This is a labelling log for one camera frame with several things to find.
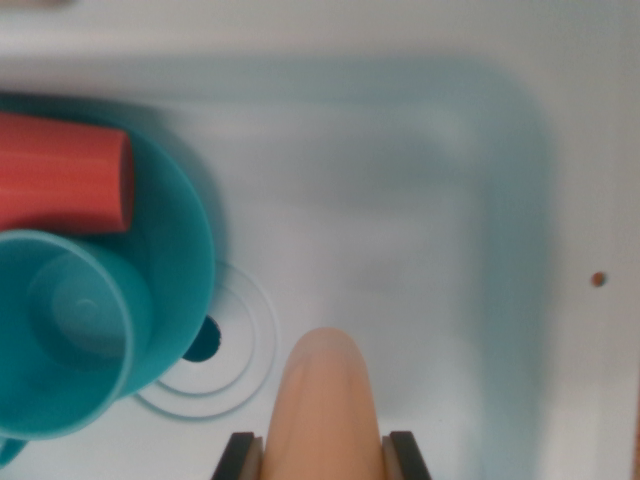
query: sink basin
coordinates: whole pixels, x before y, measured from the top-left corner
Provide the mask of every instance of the sink basin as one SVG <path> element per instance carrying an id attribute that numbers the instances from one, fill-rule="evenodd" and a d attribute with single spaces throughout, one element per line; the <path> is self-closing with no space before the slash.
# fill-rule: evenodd
<path id="1" fill-rule="evenodd" d="M 182 165 L 220 252 L 220 349 L 29 444 L 2 478 L 209 478 L 232 432 L 266 435 L 284 362 L 320 326 L 358 343 L 381 433 L 412 430 L 434 479 L 628 478 L 638 253 L 614 198 L 640 201 L 617 136 L 637 113 L 616 97 L 636 88 L 616 76 L 631 20 L 400 2 L 393 37 L 368 28 L 381 4 L 363 20 L 331 1 L 315 12 L 331 34 L 289 5 L 280 35 L 247 4 L 218 35 L 206 2 L 175 23 L 169 3 L 141 31 L 119 2 L 12 13 L 30 39 L 0 18 L 0 89 L 117 119 Z M 466 36 L 442 26 L 457 21 Z"/>

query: orange cylinder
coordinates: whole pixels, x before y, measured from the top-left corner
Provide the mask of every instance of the orange cylinder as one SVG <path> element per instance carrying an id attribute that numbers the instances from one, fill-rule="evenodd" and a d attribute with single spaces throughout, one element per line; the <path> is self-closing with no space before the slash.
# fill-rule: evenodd
<path id="1" fill-rule="evenodd" d="M 0 112 L 0 231 L 124 232 L 133 198 L 124 131 Z"/>

